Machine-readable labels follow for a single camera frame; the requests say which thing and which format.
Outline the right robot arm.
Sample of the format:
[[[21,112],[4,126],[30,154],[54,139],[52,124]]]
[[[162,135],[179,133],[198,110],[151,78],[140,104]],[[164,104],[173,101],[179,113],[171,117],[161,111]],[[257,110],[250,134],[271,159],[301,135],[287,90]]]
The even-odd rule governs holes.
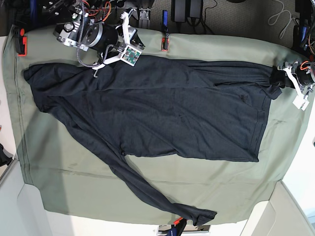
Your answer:
[[[136,10],[122,12],[120,21],[109,25],[106,21],[113,3],[112,0],[32,0],[30,13],[32,20],[42,16],[56,24],[57,41],[76,48],[82,66],[94,71],[118,61],[135,66],[145,49],[137,29],[129,24]]]

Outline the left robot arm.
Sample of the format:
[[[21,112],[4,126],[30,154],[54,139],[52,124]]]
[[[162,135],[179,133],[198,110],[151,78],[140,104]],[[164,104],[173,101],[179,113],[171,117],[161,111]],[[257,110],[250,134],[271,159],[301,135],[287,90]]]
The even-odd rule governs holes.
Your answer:
[[[289,20],[281,30],[279,38],[282,39],[287,28],[294,23],[292,50],[305,56],[306,59],[288,60],[277,66],[271,83],[281,88],[292,88],[296,91],[293,104],[296,108],[305,110],[309,104],[308,98],[315,88],[315,2],[313,0],[297,0],[295,11],[299,17],[285,9],[284,3],[281,10],[270,16],[267,24],[273,26],[280,15],[287,12]]]

